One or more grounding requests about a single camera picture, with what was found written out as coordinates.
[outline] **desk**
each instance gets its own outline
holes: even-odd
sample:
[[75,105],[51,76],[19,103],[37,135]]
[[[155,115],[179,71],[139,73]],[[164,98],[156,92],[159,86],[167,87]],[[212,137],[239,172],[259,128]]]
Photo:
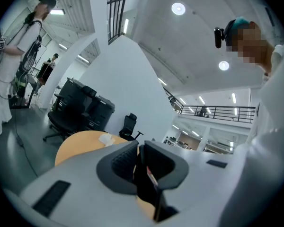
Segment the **desk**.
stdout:
[[[98,140],[102,134],[106,133],[101,131],[81,131],[68,137],[57,152],[55,166],[72,156],[103,148],[104,144]],[[127,142],[127,140],[116,135],[112,135],[112,137],[115,139],[114,144]]]

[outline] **white shirt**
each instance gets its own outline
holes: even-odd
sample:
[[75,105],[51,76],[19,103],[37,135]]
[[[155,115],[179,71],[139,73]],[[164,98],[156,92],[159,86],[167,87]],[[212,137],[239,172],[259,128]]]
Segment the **white shirt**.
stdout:
[[270,78],[268,80],[264,78],[266,82],[259,91],[261,102],[256,107],[247,143],[257,135],[284,127],[284,45],[275,47],[271,56],[271,65]]
[[28,30],[28,25],[24,25],[19,33],[10,41],[8,46],[17,46],[18,49],[22,50],[24,54],[20,55],[10,55],[7,53],[2,53],[0,58],[0,80],[4,82],[11,82],[15,77],[15,74],[19,68],[20,62],[23,59],[25,53],[31,47],[33,42],[37,39],[40,33],[40,24],[34,23]]

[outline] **black office chair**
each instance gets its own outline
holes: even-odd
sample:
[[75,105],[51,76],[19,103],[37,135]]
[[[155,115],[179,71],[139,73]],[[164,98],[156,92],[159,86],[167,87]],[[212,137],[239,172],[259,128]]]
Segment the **black office chair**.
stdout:
[[129,116],[125,116],[123,129],[119,132],[121,138],[132,141],[137,139],[140,134],[143,135],[140,131],[138,131],[138,135],[135,138],[132,136],[134,126],[137,123],[136,120],[137,116],[132,113]]
[[76,102],[67,104],[62,111],[58,110],[59,102],[64,97],[59,94],[55,94],[55,96],[58,98],[55,109],[49,112],[47,116],[52,123],[49,126],[50,129],[54,127],[58,132],[45,136],[43,141],[54,136],[62,136],[63,140],[65,140],[66,136],[79,131],[80,126],[85,123],[86,118],[89,116],[88,113],[84,112],[85,106]]

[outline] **white pillar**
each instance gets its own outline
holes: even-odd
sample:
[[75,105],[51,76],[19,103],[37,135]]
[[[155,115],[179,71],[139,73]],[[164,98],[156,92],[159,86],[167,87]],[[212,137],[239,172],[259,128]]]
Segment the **white pillar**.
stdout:
[[42,93],[38,99],[38,106],[40,108],[48,108],[50,100],[53,96],[55,89],[57,88],[60,79],[73,63],[76,57],[94,40],[96,39],[96,34],[86,35],[77,40],[61,57],[51,75],[49,76]]
[[201,140],[200,143],[199,143],[199,146],[198,146],[197,151],[203,151],[203,150],[205,149],[207,140],[208,140],[208,138],[209,138],[209,132],[210,132],[210,127],[207,126],[207,127],[206,127],[206,130],[205,130],[205,132],[204,132],[204,134],[203,134],[202,140]]
[[108,48],[107,37],[107,0],[89,0],[91,14],[97,34],[98,45],[101,53]]

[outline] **ceiling light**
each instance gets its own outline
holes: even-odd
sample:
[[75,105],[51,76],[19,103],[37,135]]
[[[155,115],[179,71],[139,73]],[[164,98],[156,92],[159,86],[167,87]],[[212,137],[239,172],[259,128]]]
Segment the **ceiling light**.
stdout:
[[229,64],[227,61],[222,61],[219,63],[219,68],[221,70],[227,70],[229,68]]
[[51,14],[54,14],[54,15],[64,15],[65,12],[64,12],[64,9],[52,9],[51,10]]
[[158,78],[159,79],[159,81],[162,83],[162,84],[164,84],[165,86],[167,86],[167,84],[164,82],[164,81],[162,81],[160,78]]
[[171,11],[173,11],[174,14],[182,15],[185,13],[185,7],[182,3],[176,2],[171,6]]
[[205,104],[205,102],[204,102],[204,100],[203,100],[203,98],[202,98],[201,96],[199,96],[199,99],[201,100],[201,102],[202,102],[203,104]]
[[124,34],[126,34],[126,32],[127,32],[128,21],[129,21],[129,20],[126,19],[126,20],[125,20],[125,23],[124,23],[124,30],[123,30],[123,33],[124,33]]
[[67,48],[66,48],[63,44],[59,44],[59,46],[61,46],[61,47],[64,48],[65,50],[67,50]]
[[180,100],[181,100],[184,104],[186,104],[186,102],[185,102],[182,98],[180,98]]
[[237,103],[236,95],[234,93],[232,93],[231,95],[232,95],[233,103],[236,104]]
[[82,56],[80,56],[80,55],[77,55],[81,60],[83,60],[83,61],[85,61],[86,63],[89,63],[89,61],[88,60],[86,60],[85,58],[83,58]]
[[200,137],[200,135],[198,135],[196,132],[192,131],[192,133],[194,133],[197,137]]

